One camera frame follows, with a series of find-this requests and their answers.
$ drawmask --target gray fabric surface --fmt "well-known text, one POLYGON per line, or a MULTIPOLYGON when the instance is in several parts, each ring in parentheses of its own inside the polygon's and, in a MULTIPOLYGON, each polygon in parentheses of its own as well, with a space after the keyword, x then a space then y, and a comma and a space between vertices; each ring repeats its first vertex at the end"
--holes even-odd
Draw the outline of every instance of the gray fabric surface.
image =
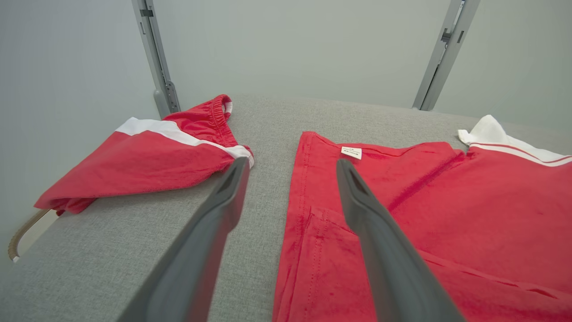
MULTIPOLYGON (((227 239, 210 321, 270 321, 290 178, 302 131, 337 143, 395 148, 445 141, 477 119, 411 109, 308 99, 235 96, 229 125, 255 155, 240 222, 227 239)), ((566 138, 504 124, 509 135, 560 154, 566 138)), ((197 206, 215 175, 197 187, 102 198, 40 237, 0 286, 1 321, 113 321, 197 206)))

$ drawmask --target red fabric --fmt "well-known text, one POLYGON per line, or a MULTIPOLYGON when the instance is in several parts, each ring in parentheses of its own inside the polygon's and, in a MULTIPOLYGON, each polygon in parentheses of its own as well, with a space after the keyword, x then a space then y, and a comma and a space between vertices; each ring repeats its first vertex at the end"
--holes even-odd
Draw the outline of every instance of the red fabric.
MULTIPOLYGON (((237 143, 227 125, 230 113, 223 112, 223 104, 229 102, 227 95, 220 95, 164 120, 197 139, 233 147, 237 143)), ((151 131, 135 135, 116 131, 34 206, 77 214, 99 197, 194 186, 233 161, 233 156, 212 145, 189 146, 151 131)))
POLYGON ((274 322, 375 321, 359 239, 345 224, 347 158, 468 321, 572 321, 572 163, 547 167, 449 144, 393 149, 300 138, 274 322), (361 160, 341 147, 363 150, 361 160))

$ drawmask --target white wall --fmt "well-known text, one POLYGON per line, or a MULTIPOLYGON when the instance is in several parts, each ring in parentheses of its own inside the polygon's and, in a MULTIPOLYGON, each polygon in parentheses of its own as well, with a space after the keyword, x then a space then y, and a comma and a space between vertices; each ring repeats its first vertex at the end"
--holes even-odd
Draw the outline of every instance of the white wall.
POLYGON ((262 93, 411 108, 450 0, 153 0, 182 108, 262 93))
POLYGON ((3 2, 0 278, 39 195, 127 118, 157 119, 154 89, 130 0, 3 2))
POLYGON ((572 132, 572 1, 481 0, 435 111, 572 132))

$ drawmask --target metal frame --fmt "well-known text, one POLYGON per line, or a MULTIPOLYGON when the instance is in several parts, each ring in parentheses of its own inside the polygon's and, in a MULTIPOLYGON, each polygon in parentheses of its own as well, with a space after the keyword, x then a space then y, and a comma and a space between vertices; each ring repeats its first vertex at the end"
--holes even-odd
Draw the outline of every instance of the metal frame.
POLYGON ((159 34, 159 26, 157 18, 154 15, 154 6, 152 0, 132 0, 133 9, 151 74, 153 82, 155 83, 155 92, 153 97, 159 110, 161 118, 181 111, 177 93, 173 82, 170 79, 169 69, 167 68, 167 61, 163 45, 161 43, 161 36, 159 34))
POLYGON ((429 90, 431 81, 435 76, 435 71, 439 66, 439 61, 441 60, 443 51, 445 50, 445 45, 447 44, 446 41, 443 41, 443 35, 452 30, 457 12, 459 11, 459 7, 461 6, 461 2, 462 0, 451 0, 451 3, 449 4, 449 8, 447 9, 447 14, 445 15, 445 19, 443 20, 443 26, 441 27, 441 33, 437 38, 435 49, 433 49, 433 54, 431 54, 431 58, 429 59, 427 70, 425 71, 425 75, 423 76, 421 85, 419 85, 419 91, 417 92, 415 101, 413 102, 413 108, 420 109, 421 105, 423 104, 423 100, 427 95, 427 91, 429 90))
POLYGON ((480 0, 465 1, 455 30, 450 37, 451 41, 447 45, 447 50, 445 50, 445 54, 439 64, 439 68, 435 72, 435 76, 433 77, 423 103, 420 106, 422 111, 431 111, 433 110, 433 107, 435 107, 435 103, 443 90, 445 81, 447 81, 447 77, 449 76, 457 55, 459 54, 459 50, 463 45, 465 38, 467 38, 469 26, 471 25, 473 17, 475 17, 479 3, 480 0))

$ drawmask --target gray carpeted surface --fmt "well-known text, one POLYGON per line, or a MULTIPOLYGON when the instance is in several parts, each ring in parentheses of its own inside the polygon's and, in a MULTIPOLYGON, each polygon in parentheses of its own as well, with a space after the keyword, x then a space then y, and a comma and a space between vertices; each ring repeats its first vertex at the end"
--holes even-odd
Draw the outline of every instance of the gray carpeted surface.
MULTIPOLYGON (((298 139, 316 131, 337 142, 408 147, 445 141, 477 119, 403 108, 309 99, 235 96, 229 125, 255 166, 239 225, 227 239, 210 321, 270 321, 298 139)), ((562 136, 505 124, 509 135, 560 154, 562 136)), ((0 286, 2 321, 113 321, 215 183, 103 198, 58 219, 0 286)))

